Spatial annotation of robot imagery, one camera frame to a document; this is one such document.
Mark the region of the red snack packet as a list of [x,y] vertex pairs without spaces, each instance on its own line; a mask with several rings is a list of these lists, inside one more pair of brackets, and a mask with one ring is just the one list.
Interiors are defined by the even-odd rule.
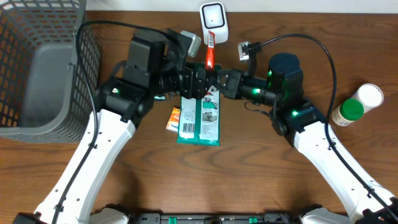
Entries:
[[205,69],[208,71],[215,70],[215,34],[212,31],[208,31]]

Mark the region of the teal white wipes packet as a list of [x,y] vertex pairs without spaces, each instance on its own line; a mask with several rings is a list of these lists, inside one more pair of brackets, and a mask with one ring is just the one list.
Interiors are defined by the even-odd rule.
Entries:
[[154,99],[156,101],[165,101],[166,100],[166,96],[165,95],[157,95],[154,97]]

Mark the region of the green 3M pouch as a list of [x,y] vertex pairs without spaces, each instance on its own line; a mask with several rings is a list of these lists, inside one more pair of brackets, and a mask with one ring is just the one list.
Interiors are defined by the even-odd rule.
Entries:
[[220,146],[220,92],[211,86],[199,100],[181,97],[177,143]]

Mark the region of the small orange box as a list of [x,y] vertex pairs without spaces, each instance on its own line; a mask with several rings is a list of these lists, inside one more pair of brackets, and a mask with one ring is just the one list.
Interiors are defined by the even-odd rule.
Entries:
[[167,122],[166,129],[171,132],[177,133],[179,121],[180,121],[180,109],[174,107],[171,112],[170,118]]

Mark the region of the green lid Knorr jar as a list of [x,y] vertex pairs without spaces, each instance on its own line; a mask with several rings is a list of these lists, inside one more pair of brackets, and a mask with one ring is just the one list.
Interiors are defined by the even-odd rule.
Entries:
[[363,105],[358,100],[350,98],[335,108],[331,117],[338,126],[348,126],[360,119],[363,114]]

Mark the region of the white jar blue label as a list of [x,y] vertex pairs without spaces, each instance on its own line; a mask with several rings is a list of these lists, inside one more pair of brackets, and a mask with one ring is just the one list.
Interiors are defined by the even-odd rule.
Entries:
[[356,90],[351,98],[359,101],[364,108],[364,112],[367,113],[383,103],[384,94],[378,86],[365,83]]

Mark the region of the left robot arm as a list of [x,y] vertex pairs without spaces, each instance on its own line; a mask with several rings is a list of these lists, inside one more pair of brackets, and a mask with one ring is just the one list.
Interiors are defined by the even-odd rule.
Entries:
[[136,32],[127,59],[98,88],[95,109],[61,178],[34,212],[18,213],[14,222],[128,223],[131,216],[119,205],[93,212],[97,194],[157,95],[178,92],[197,100],[206,95],[211,73],[187,62],[200,44],[201,38],[187,31]]

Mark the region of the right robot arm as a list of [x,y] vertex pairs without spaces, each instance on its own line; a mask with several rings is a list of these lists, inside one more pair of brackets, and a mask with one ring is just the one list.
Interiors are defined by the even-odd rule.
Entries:
[[303,71],[296,55],[271,57],[265,79],[241,70],[216,72],[225,97],[246,99],[271,110],[276,133],[321,173],[343,204],[351,223],[397,223],[397,197],[377,183],[336,137],[326,118],[303,97]]

